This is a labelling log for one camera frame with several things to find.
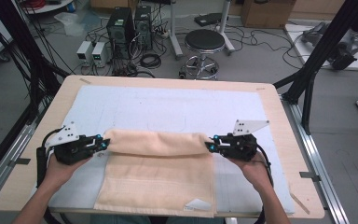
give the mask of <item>chair base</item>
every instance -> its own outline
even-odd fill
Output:
[[[186,74],[191,75],[195,79],[214,78],[217,80],[217,74],[219,72],[219,64],[204,54],[188,59],[184,68]]]

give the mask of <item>round stool seat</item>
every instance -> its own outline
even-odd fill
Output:
[[[200,53],[215,53],[225,46],[225,38],[211,30],[195,30],[186,35],[186,46]]]

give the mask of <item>wooden table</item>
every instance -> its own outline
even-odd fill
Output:
[[[28,165],[16,165],[0,191],[0,211],[20,211],[27,203],[36,181],[35,149],[40,147],[43,138],[51,130],[61,127],[78,90],[83,85],[257,92],[261,98],[266,116],[270,121],[271,134],[288,181],[290,194],[294,200],[296,212],[289,215],[289,217],[324,217],[324,209],[312,180],[310,178],[301,178],[299,175],[299,172],[307,172],[308,168],[273,85],[265,83],[88,76],[69,76],[62,83],[62,87],[21,155],[21,158],[30,158],[30,163]],[[96,211],[80,210],[77,212]]]

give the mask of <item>white box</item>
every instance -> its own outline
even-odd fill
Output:
[[[83,63],[83,66],[92,66],[93,47],[91,41],[83,41],[80,48],[77,50],[77,57]]]
[[[104,67],[106,65],[108,54],[105,42],[97,42],[97,45],[95,45],[94,51],[92,52],[92,58],[97,67]]]

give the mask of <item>cloth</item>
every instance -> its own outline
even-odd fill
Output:
[[[109,130],[103,138],[112,154],[95,209],[213,217],[213,158],[205,146],[212,140],[205,134]],[[196,199],[201,207],[186,206]]]

